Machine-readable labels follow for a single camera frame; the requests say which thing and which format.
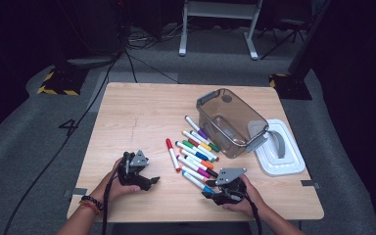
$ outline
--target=purple marker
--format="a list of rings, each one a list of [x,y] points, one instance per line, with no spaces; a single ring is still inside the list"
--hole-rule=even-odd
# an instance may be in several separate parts
[[[210,177],[211,177],[211,175],[210,175],[208,172],[206,172],[205,170],[203,170],[203,169],[197,167],[197,166],[194,165],[194,164],[191,164],[190,162],[188,162],[188,161],[187,161],[186,159],[184,159],[183,157],[179,157],[179,155],[178,155],[178,156],[176,156],[176,158],[177,158],[180,162],[182,162],[183,164],[185,164],[185,165],[187,165],[187,166],[190,166],[193,170],[197,171],[198,173],[200,173],[200,174],[203,175],[204,177],[206,177],[206,178],[210,178]]]
[[[185,116],[185,119],[198,132],[198,134],[200,134],[203,138],[205,138],[205,139],[209,138],[209,136],[207,136],[207,134],[204,133],[204,131],[201,130],[200,127],[198,127],[198,125],[194,121],[192,121],[188,116]]]

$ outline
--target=blue marker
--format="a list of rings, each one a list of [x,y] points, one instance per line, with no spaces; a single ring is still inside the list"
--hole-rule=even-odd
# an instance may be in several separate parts
[[[187,171],[182,170],[182,175],[185,176],[185,178],[189,179],[191,182],[193,182],[195,185],[197,185],[199,188],[201,188],[204,192],[214,194],[215,192],[209,188],[208,186],[204,185],[202,182],[200,182],[198,179],[194,178],[191,174],[189,174]]]

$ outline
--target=marker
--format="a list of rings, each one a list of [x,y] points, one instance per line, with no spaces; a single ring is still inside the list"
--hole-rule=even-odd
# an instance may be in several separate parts
[[[207,136],[207,134],[202,130],[200,129],[200,127],[194,122],[192,121],[188,116],[185,116],[185,119],[188,121],[188,123],[201,135],[203,136],[203,138],[205,139],[208,139],[209,136]]]
[[[178,147],[180,147],[180,148],[182,148],[182,149],[184,149],[184,150],[186,150],[188,153],[190,153],[190,154],[192,154],[192,155],[195,155],[196,157],[198,157],[198,158],[200,158],[200,159],[202,159],[202,160],[205,160],[205,161],[208,161],[208,160],[209,160],[209,157],[203,155],[202,153],[200,153],[200,152],[198,152],[198,151],[196,151],[196,150],[194,150],[194,149],[191,149],[190,147],[188,147],[188,146],[182,144],[182,143],[179,142],[179,141],[176,141],[176,142],[175,142],[175,145],[178,146]]]
[[[193,160],[195,161],[196,163],[200,164],[200,165],[203,165],[205,166],[206,168],[210,168],[210,169],[213,169],[213,165],[206,162],[206,161],[203,161],[197,157],[195,157],[194,155],[188,153],[187,151],[181,149],[181,154],[184,154],[185,155],[185,159],[190,159],[190,160]]]
[[[180,162],[182,162],[183,164],[185,164],[185,165],[187,165],[187,166],[190,166],[193,170],[197,171],[198,173],[200,173],[200,174],[203,175],[204,177],[206,177],[206,178],[210,178],[210,177],[211,177],[211,175],[210,175],[208,172],[206,172],[205,170],[203,170],[203,169],[197,167],[197,166],[194,165],[194,164],[191,164],[191,163],[188,162],[186,159],[184,159],[184,158],[182,158],[182,157],[179,157],[179,155],[176,156],[176,158],[177,158]]]
[[[205,153],[207,151],[204,152],[204,151],[200,150],[199,148],[195,147],[193,144],[191,144],[190,142],[188,142],[188,140],[182,140],[182,144],[185,147],[188,147],[188,148],[192,149],[193,151],[197,151],[198,153],[206,156],[210,162],[214,162],[214,158],[212,158],[212,156],[209,156],[209,155],[207,155],[207,153]]]
[[[188,139],[188,143],[194,145],[195,147],[197,147],[199,150],[201,150],[201,152],[205,155],[207,155],[209,158],[211,159],[214,159],[216,161],[219,160],[219,157],[217,157],[216,155],[214,155],[212,152],[210,151],[207,151],[206,149],[203,148],[203,146],[199,145],[197,142],[195,142],[194,140],[192,139]]]
[[[214,194],[215,192],[209,188],[208,186],[204,185],[202,182],[198,181],[198,179],[194,178],[191,174],[189,174],[187,171],[182,170],[182,175],[185,176],[185,178],[189,179],[191,182],[193,182],[195,185],[197,185],[199,188],[201,188],[203,191],[207,193]]]
[[[181,156],[179,156],[178,159],[179,159],[179,160],[184,159],[186,163],[191,164],[191,165],[194,165],[194,166],[196,166],[197,168],[199,168],[199,169],[201,169],[201,170],[204,170],[206,173],[208,173],[209,175],[212,175],[212,176],[215,177],[215,178],[218,177],[218,174],[217,174],[215,171],[213,171],[213,170],[210,169],[210,168],[207,168],[205,165],[200,164],[200,163],[198,163],[198,162],[196,162],[196,161],[194,161],[194,160],[192,160],[192,159],[188,159],[188,158],[185,158],[185,157],[184,157],[184,158],[181,158]]]
[[[182,166],[182,170],[185,170],[187,171],[189,174],[191,174],[192,176],[198,178],[199,180],[202,180],[204,182],[206,182],[207,180],[209,180],[209,178],[206,178],[204,177],[203,175],[195,172],[194,170],[192,170],[190,167],[187,167],[185,165]]]
[[[211,151],[212,147],[206,145],[205,143],[201,142],[201,140],[195,138],[192,134],[188,133],[186,130],[182,130],[182,134],[188,137],[189,139],[192,139],[193,141],[197,142],[198,145],[203,146],[206,150]]]
[[[204,143],[206,143],[208,146],[210,146],[210,148],[212,148],[214,151],[216,152],[219,152],[219,148],[216,147],[212,142],[206,140],[205,138],[203,138],[203,136],[199,135],[198,133],[196,133],[194,130],[191,130],[189,132],[190,134],[192,134],[194,137],[196,137],[197,139],[203,141]]]
[[[166,145],[169,149],[170,157],[172,158],[173,166],[175,166],[176,172],[181,171],[181,167],[179,167],[178,161],[176,160],[175,152],[173,152],[172,144],[170,143],[169,139],[166,139]]]

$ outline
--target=bracelet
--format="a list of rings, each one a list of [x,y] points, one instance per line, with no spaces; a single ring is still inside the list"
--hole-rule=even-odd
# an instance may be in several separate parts
[[[100,213],[99,209],[98,209],[96,206],[94,206],[93,204],[91,204],[91,203],[89,203],[89,202],[87,202],[87,201],[80,200],[79,203],[80,203],[82,206],[85,206],[85,207],[87,207],[87,208],[89,208],[89,209],[92,209],[96,214],[99,214],[99,213]]]
[[[91,197],[91,196],[83,196],[82,198],[81,198],[81,201],[90,201],[90,202],[92,202],[92,203],[94,203],[95,205],[96,205],[96,207],[97,207],[97,209],[100,211],[100,212],[102,212],[103,211],[103,204],[102,203],[100,203],[99,201],[97,201],[96,199],[94,199],[93,197]]]

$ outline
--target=person's left hand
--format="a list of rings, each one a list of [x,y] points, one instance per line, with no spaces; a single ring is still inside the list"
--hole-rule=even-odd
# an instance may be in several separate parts
[[[109,183],[109,180],[112,176],[113,171],[118,166],[121,158],[118,159],[113,167],[112,171],[110,171],[106,176],[102,179],[99,185],[94,189],[94,191],[90,194],[91,197],[95,198],[97,201],[103,203],[103,195],[105,193],[106,185]],[[117,179],[118,173],[116,172],[115,178],[112,182],[112,188],[109,194],[109,202],[115,200],[120,195],[130,194],[140,191],[140,187],[137,185],[121,185]]]

